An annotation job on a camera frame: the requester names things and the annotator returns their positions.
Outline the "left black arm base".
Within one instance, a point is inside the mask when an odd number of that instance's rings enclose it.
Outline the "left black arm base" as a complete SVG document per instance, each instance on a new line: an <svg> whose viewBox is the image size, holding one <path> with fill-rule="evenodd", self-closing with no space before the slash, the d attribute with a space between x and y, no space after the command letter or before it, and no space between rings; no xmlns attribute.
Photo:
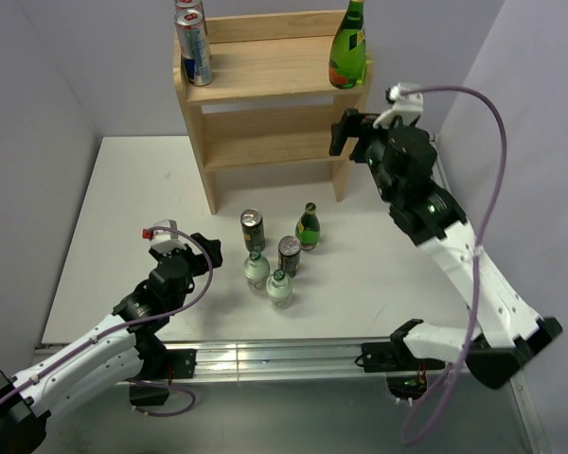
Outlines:
<svg viewBox="0 0 568 454"><path fill-rule="evenodd" d="M189 380L194 377L197 351L195 349L167 349L144 365L141 372L126 379L129 384L129 402L132 411L152 418L170 418L191 411L197 396L176 379ZM182 393L188 397L185 407L175 411L156 411L153 407L162 407L173 393Z"/></svg>

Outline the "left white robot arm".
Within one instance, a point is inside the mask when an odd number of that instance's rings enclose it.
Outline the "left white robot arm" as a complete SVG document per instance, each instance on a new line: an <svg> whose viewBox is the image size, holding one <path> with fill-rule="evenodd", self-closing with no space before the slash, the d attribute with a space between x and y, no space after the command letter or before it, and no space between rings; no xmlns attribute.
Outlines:
<svg viewBox="0 0 568 454"><path fill-rule="evenodd" d="M155 377L166 365L156 334L191 307L198 276L222 265L222 244L187 235L171 222L142 233L156 267L88 333L13 376L0 371L0 453L31 453L45 439L48 419L64 404L102 393L122 380Z"/></svg>

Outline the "green glass bottle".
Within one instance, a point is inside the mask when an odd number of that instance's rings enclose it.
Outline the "green glass bottle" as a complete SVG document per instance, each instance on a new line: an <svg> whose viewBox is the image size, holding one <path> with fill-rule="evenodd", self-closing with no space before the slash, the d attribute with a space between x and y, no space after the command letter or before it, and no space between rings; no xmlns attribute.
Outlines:
<svg viewBox="0 0 568 454"><path fill-rule="evenodd" d="M349 1L329 53L329 82L338 89L350 89L363 83L365 70L364 1Z"/></svg>
<svg viewBox="0 0 568 454"><path fill-rule="evenodd" d="M302 250L311 251L317 247L321 237L321 226L316 215L316 204L314 202L306 204L305 211L296 224L295 236L299 240Z"/></svg>

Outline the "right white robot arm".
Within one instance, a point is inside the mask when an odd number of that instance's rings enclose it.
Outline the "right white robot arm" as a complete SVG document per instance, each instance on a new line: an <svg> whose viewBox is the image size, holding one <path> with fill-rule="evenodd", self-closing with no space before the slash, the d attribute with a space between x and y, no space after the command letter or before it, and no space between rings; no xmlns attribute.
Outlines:
<svg viewBox="0 0 568 454"><path fill-rule="evenodd" d="M376 115L347 109L331 127L331 155L356 139L350 161L370 170L395 225L429 255L465 300L469 328L413 319L385 343L363 345L364 370L397 372L420 366L442 369L459 361L486 387L497 390L561 332L508 283L478 243L464 210L433 176L437 152L427 131L396 116L376 128Z"/></svg>

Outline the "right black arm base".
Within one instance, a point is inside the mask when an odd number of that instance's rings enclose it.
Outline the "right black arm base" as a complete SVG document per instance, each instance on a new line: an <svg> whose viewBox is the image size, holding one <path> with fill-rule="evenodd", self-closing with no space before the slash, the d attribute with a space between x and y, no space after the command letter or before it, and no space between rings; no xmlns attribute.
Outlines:
<svg viewBox="0 0 568 454"><path fill-rule="evenodd" d="M394 401L408 403L425 394L430 371L442 371L446 367L446 363L438 359L414 358L403 345L392 341L363 343L354 364L367 374L384 373Z"/></svg>

